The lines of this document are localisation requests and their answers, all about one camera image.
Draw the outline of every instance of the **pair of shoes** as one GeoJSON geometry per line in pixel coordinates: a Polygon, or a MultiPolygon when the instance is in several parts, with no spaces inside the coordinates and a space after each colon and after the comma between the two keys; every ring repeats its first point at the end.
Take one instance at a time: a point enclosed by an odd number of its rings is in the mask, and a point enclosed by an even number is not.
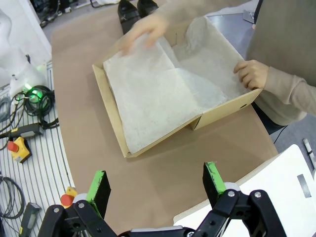
{"type": "Polygon", "coordinates": [[[120,0],[118,16],[123,34],[125,35],[140,18],[148,16],[157,8],[158,5],[153,0],[139,0],[137,8],[128,0],[120,0]]]}

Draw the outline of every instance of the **blurred hand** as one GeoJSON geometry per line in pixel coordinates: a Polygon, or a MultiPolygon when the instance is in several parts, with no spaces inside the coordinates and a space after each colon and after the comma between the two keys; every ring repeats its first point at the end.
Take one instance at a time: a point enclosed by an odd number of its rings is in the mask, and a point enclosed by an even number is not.
{"type": "Polygon", "coordinates": [[[238,73],[239,81],[251,90],[263,89],[267,82],[269,67],[256,60],[237,63],[234,73],[238,73]]]}
{"type": "Polygon", "coordinates": [[[169,26],[168,20],[158,14],[151,14],[137,21],[133,28],[122,38],[120,49],[123,54],[128,54],[134,45],[134,41],[145,33],[149,33],[146,47],[154,45],[156,40],[163,36],[169,26]]]}

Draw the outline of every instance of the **beige sweater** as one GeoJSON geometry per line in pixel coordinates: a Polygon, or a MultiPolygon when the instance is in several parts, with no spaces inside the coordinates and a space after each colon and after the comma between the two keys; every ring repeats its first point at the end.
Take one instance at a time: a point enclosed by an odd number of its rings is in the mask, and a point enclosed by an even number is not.
{"type": "MultiPolygon", "coordinates": [[[[247,0],[174,0],[157,10],[171,23],[247,0]]],[[[270,66],[255,103],[279,125],[316,116],[316,1],[264,0],[247,60],[270,66]]]]}

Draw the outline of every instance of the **green tape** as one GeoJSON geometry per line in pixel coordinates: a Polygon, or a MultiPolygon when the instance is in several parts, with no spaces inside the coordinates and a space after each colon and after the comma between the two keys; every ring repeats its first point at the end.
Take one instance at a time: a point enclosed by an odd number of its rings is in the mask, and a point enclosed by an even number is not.
{"type": "Polygon", "coordinates": [[[99,186],[101,184],[101,181],[102,181],[104,174],[105,174],[105,172],[102,170],[97,171],[95,173],[92,184],[90,186],[89,192],[88,192],[87,197],[86,197],[87,202],[89,202],[90,205],[92,205],[94,207],[94,209],[96,210],[97,214],[100,217],[101,217],[101,214],[100,214],[98,207],[95,203],[95,196],[98,192],[98,189],[99,189],[99,186]]]}
{"type": "Polygon", "coordinates": [[[226,190],[226,186],[222,180],[222,177],[220,176],[215,163],[214,162],[208,162],[206,163],[206,167],[208,169],[209,174],[211,175],[211,178],[213,180],[213,183],[215,185],[215,188],[218,192],[218,194],[223,194],[226,190]]]}

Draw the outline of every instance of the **cardboard box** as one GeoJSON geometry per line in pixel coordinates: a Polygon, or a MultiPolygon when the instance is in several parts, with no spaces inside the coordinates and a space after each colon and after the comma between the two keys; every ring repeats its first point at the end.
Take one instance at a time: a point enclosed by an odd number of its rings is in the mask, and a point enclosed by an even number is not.
{"type": "MultiPolygon", "coordinates": [[[[168,29],[168,31],[165,34],[165,38],[168,40],[171,46],[174,46],[183,41],[189,24],[190,22],[187,22],[181,25],[170,27],[168,29]]],[[[225,116],[228,116],[242,108],[245,108],[246,106],[250,105],[261,92],[260,89],[256,89],[242,96],[239,96],[233,100],[227,101],[226,103],[219,105],[215,107],[214,109],[211,109],[203,113],[202,115],[196,116],[195,118],[191,119],[190,121],[176,128],[172,132],[166,134],[165,136],[161,137],[160,139],[148,145],[147,147],[139,150],[138,152],[134,154],[131,154],[126,144],[122,122],[119,116],[119,111],[115,102],[115,98],[111,91],[106,72],[104,71],[104,68],[103,68],[103,62],[111,58],[112,56],[114,56],[118,51],[119,50],[116,44],[110,49],[110,51],[105,57],[101,58],[97,63],[92,65],[92,67],[95,73],[95,77],[100,89],[100,93],[101,93],[105,108],[107,110],[107,113],[111,121],[114,133],[117,137],[119,146],[125,158],[132,158],[132,157],[139,156],[143,152],[147,151],[151,147],[155,146],[159,142],[163,141],[164,139],[176,133],[177,131],[179,131],[180,129],[182,129],[183,127],[187,125],[190,125],[193,130],[196,130],[212,122],[215,122],[225,116]]]]}

